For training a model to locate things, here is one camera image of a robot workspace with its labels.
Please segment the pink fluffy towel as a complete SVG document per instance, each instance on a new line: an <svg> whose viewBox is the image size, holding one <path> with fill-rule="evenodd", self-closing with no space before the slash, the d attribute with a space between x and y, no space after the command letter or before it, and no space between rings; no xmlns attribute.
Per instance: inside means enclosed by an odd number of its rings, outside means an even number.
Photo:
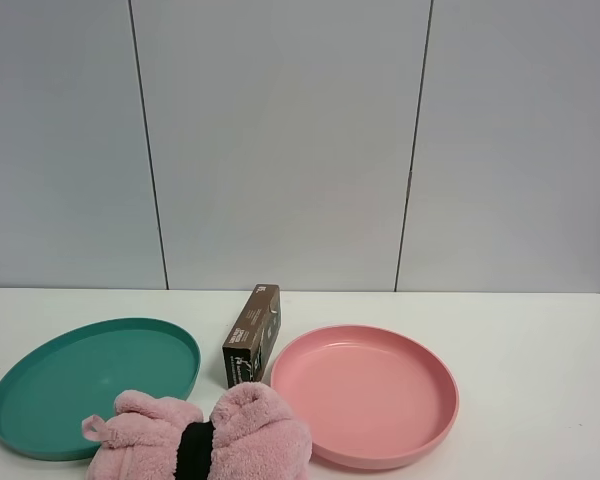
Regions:
<svg viewBox="0 0 600 480"><path fill-rule="evenodd" d="M209 416L194 404L127 390L109 420L82 422L99 448L89 479L305 479L312 455L308 427L269 386L227 390Z"/></svg>

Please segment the pink round plate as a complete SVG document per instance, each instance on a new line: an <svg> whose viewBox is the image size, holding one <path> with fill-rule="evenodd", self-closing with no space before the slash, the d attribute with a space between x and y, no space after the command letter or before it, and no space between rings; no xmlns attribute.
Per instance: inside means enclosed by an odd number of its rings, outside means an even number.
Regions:
<svg viewBox="0 0 600 480"><path fill-rule="evenodd" d="M329 326L289 343L271 387L311 432L315 456L359 470L413 464L449 434L459 410L453 375L395 332Z"/></svg>

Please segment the green round plate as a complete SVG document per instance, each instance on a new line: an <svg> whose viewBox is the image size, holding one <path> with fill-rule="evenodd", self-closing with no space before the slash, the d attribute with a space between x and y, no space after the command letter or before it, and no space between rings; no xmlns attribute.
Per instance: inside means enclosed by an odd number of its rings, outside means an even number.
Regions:
<svg viewBox="0 0 600 480"><path fill-rule="evenodd" d="M112 416L115 398L133 389L187 399L201 366L196 340L152 318L89 324L39 346L0 380L0 443L44 461L90 458L97 446L83 419Z"/></svg>

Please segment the brown coffee box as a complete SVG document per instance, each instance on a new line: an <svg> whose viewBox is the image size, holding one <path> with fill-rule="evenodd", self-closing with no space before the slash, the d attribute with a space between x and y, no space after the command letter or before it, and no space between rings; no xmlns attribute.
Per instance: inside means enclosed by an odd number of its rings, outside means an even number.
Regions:
<svg viewBox="0 0 600 480"><path fill-rule="evenodd" d="M280 287L257 284L222 346L229 388L262 380L280 326Z"/></svg>

